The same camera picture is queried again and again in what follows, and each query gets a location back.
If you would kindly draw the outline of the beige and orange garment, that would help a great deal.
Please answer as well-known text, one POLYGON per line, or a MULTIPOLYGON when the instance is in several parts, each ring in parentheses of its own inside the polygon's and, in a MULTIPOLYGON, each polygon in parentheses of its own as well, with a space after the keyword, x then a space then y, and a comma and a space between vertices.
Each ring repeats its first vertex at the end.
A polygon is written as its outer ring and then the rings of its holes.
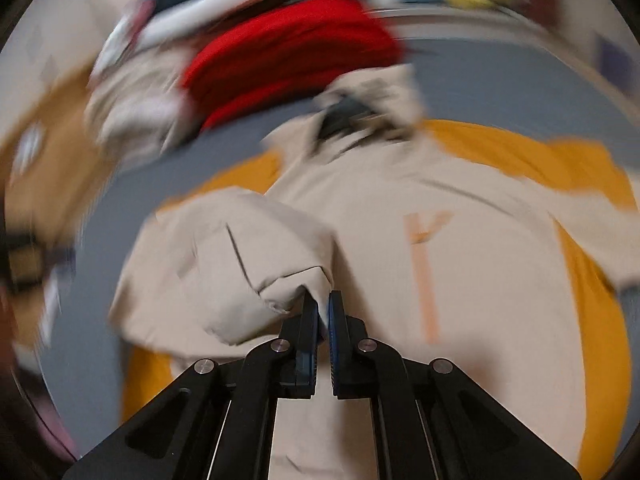
POLYGON ((453 360, 586 479, 630 407, 618 293, 639 281, 639 176, 600 144, 428 120, 408 65, 318 97, 374 110, 327 141, 322 113, 145 220, 110 319, 175 358, 242 356, 332 290, 407 358, 453 360))

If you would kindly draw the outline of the red folded blanket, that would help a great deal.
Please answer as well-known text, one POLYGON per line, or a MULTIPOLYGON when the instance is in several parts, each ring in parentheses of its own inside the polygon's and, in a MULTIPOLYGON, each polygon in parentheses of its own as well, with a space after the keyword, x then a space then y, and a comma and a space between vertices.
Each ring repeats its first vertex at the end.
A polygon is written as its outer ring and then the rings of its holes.
POLYGON ((362 68, 399 63, 402 47, 358 0, 305 0, 212 39, 181 85, 204 130, 304 96, 362 68))

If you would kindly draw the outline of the cream folded blanket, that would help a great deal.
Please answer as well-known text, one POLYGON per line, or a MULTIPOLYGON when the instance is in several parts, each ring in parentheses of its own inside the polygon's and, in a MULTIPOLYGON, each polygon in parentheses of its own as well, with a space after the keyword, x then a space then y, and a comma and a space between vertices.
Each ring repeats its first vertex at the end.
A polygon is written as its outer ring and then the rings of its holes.
POLYGON ((140 166, 192 136, 200 118, 181 78, 194 54, 189 47, 145 51, 93 88, 85 125, 104 156, 140 166))

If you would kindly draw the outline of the grey bed mattress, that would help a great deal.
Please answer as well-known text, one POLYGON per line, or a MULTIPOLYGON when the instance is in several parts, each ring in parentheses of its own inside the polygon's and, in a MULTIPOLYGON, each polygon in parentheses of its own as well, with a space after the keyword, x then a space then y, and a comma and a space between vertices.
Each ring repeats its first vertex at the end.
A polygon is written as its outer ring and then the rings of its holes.
MULTIPOLYGON (((411 59, 428 114, 503 128, 537 140, 582 136, 619 164, 639 165, 639 126, 594 84, 551 54, 515 44, 414 40, 411 59)), ((52 400, 78 453, 120 421, 128 349, 108 325, 120 269, 141 223, 159 204, 256 155, 260 140, 311 110, 303 100, 204 133, 151 165, 111 180, 87 221, 76 274, 40 356, 52 400)))

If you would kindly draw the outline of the purple bag by wall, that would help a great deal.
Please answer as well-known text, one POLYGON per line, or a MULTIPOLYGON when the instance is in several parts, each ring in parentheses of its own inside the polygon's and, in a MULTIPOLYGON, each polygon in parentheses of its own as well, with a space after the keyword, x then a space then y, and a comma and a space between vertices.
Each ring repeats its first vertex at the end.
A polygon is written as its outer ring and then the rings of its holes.
POLYGON ((631 96, 639 80, 639 46, 633 41, 618 41, 598 36, 597 66, 600 74, 620 92, 631 96))

